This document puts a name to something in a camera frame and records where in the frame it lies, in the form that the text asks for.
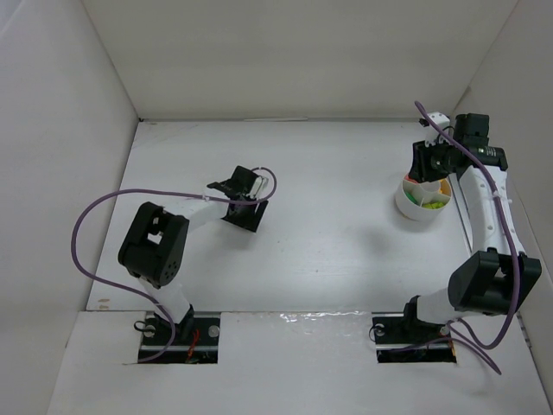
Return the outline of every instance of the white wall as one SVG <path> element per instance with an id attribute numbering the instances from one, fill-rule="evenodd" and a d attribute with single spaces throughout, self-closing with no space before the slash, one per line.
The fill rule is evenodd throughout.
<path id="1" fill-rule="evenodd" d="M 90 286 L 73 223 L 118 187 L 137 117 L 80 0 L 16 3 L 0 24 L 0 412 L 40 415 Z M 91 269 L 110 214 L 82 234 Z"/>
<path id="2" fill-rule="evenodd" d="M 451 112 L 516 0 L 84 0 L 143 118 Z"/>
<path id="3" fill-rule="evenodd" d="M 521 235 L 530 254 L 543 254 L 553 270 L 553 190 L 550 165 L 553 139 L 553 2 L 520 0 L 470 83 L 456 112 L 490 115 L 493 145 L 504 147 L 512 184 L 524 204 L 531 233 Z M 519 208 L 515 221 L 526 222 Z M 523 307 L 533 354 L 542 381 L 553 397 L 553 288 L 544 269 Z"/>

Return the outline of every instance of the robotic arm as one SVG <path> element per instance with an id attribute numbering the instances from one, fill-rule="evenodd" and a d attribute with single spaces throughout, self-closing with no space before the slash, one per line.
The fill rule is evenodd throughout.
<path id="1" fill-rule="evenodd" d="M 430 114 L 430 117 L 442 128 L 449 124 L 449 119 L 439 112 Z M 429 126 L 424 119 L 421 124 Z M 454 271 L 447 289 L 411 298 L 400 320 L 379 321 L 386 327 L 386 336 L 390 338 L 391 335 L 397 342 L 432 340 L 443 324 L 463 316 L 507 314 L 513 293 L 512 256 L 496 213 L 495 197 L 501 200 L 518 253 L 521 286 L 517 310 L 541 275 L 540 261 L 526 256 L 515 233 L 505 190 L 505 152 L 488 146 L 488 125 L 487 115 L 459 115 L 454 127 L 454 140 L 486 166 L 498 188 L 497 194 L 490 188 L 482 171 L 461 151 L 444 142 L 443 137 L 437 137 L 433 129 L 429 128 L 431 131 L 425 141 L 413 144 L 411 179 L 433 182 L 450 174 L 457 175 L 468 208 L 473 244 L 471 258 Z"/>
<path id="2" fill-rule="evenodd" d="M 194 325 L 194 308 L 184 295 L 182 281 L 175 278 L 187 236 L 207 222 L 219 219 L 256 232 L 268 201 L 240 206 L 210 198 L 256 201 L 267 183 L 267 178 L 238 166 L 230 179 L 207 185 L 203 200 L 169 205 L 172 213 L 151 202 L 138 209 L 119 250 L 118 261 L 171 315 L 177 339 L 187 338 Z M 156 319 L 168 325 L 157 314 Z"/>

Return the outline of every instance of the white tabletop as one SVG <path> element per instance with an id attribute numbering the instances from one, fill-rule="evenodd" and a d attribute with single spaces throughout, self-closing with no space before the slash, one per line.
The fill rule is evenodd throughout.
<path id="1" fill-rule="evenodd" d="M 458 363 L 378 364 L 370 316 L 223 314 L 216 365 L 136 365 L 143 312 L 80 313 L 48 415 L 549 414 L 517 324 L 491 352 L 497 376 Z M 503 321 L 471 319 L 486 341 Z"/>
<path id="2" fill-rule="evenodd" d="M 218 221 L 188 235 L 177 277 L 197 310 L 398 311 L 446 286 L 468 256 L 453 202 L 431 224 L 404 218 L 393 202 L 424 132 L 416 122 L 141 123 L 121 188 L 201 192 L 238 164 L 275 171 L 278 190 L 256 234 Z M 118 198 L 99 276 L 140 286 L 117 254 L 144 201 L 174 198 Z M 87 309 L 152 306 L 94 283 Z"/>

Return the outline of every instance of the green object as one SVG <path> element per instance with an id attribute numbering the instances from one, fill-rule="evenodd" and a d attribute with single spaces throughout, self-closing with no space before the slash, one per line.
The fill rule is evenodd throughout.
<path id="1" fill-rule="evenodd" d="M 405 195 L 407 196 L 407 199 L 409 199 L 410 201 L 412 201 L 413 203 L 418 205 L 418 203 L 416 202 L 416 199 L 413 197 L 413 195 L 411 193 L 405 191 Z"/>
<path id="2" fill-rule="evenodd" d="M 440 208 L 443 208 L 444 206 L 446 206 L 446 205 L 443 202 L 435 201 L 434 203 L 426 203 L 425 205 L 423 205 L 423 208 L 440 209 Z"/>

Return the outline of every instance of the white table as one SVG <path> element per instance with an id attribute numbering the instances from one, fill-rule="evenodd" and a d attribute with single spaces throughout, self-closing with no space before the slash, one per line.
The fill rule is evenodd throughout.
<path id="1" fill-rule="evenodd" d="M 123 312 L 80 313 L 48 415 L 550 413 L 516 323 L 490 353 L 501 377 L 461 347 L 457 364 L 377 363 L 366 311 L 402 310 L 468 257 L 454 202 L 429 225 L 393 204 L 423 133 L 402 122 L 141 123 L 122 188 L 201 191 L 237 164 L 271 167 L 279 188 L 257 234 L 221 221 L 187 240 L 177 277 L 188 298 L 232 311 L 217 365 L 128 364 L 140 343 L 132 323 L 151 307 L 95 283 L 88 309 Z M 139 286 L 116 256 L 146 200 L 171 202 L 118 199 L 100 276 Z M 471 323 L 488 342 L 503 318 Z"/>
<path id="2" fill-rule="evenodd" d="M 424 132 L 415 122 L 141 123 L 121 188 L 201 192 L 237 164 L 276 172 L 257 234 L 220 221 L 188 236 L 177 277 L 196 310 L 397 311 L 445 286 L 467 258 L 454 203 L 428 225 L 393 202 Z M 99 276 L 140 287 L 117 254 L 144 201 L 175 200 L 119 197 Z M 95 283 L 87 309 L 153 308 Z"/>

